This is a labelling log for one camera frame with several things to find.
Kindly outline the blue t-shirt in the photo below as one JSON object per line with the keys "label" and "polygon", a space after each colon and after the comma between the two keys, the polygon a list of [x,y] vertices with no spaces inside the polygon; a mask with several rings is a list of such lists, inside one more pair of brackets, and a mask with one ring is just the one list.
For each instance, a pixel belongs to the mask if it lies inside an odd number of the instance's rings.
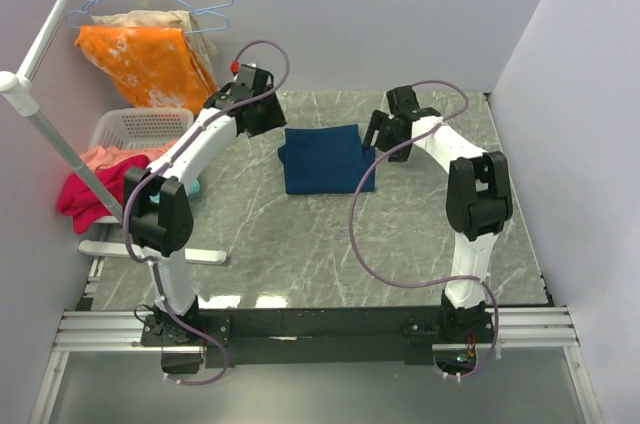
{"label": "blue t-shirt", "polygon": [[317,129],[287,128],[278,149],[285,192],[292,196],[352,194],[375,190],[375,175],[363,175],[375,161],[375,149],[362,144],[359,127],[350,124]]}

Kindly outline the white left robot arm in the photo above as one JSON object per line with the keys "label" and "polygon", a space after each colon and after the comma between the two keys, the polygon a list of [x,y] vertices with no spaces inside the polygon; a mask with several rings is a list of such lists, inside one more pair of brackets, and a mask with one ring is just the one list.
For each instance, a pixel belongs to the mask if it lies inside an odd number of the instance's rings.
{"label": "white left robot arm", "polygon": [[130,168],[124,178],[125,248],[133,261],[148,266],[155,288],[147,327],[179,346],[203,335],[186,262],[194,227],[187,192],[236,137],[254,137],[286,123],[271,72],[239,64],[233,74],[168,151],[145,168]]}

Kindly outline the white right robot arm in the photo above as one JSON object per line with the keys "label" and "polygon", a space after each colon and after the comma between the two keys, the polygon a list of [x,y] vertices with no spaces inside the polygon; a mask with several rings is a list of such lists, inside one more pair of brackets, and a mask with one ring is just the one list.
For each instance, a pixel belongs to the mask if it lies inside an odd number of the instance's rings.
{"label": "white right robot arm", "polygon": [[412,85],[396,87],[386,93],[389,110],[372,113],[363,142],[390,162],[405,162],[411,147],[421,149],[447,173],[445,211],[454,231],[454,252],[438,328],[452,343],[492,327],[485,284],[493,247],[513,215],[505,155],[476,146],[448,124],[469,108],[469,98],[465,93],[460,96],[463,107],[443,116],[421,107]]}

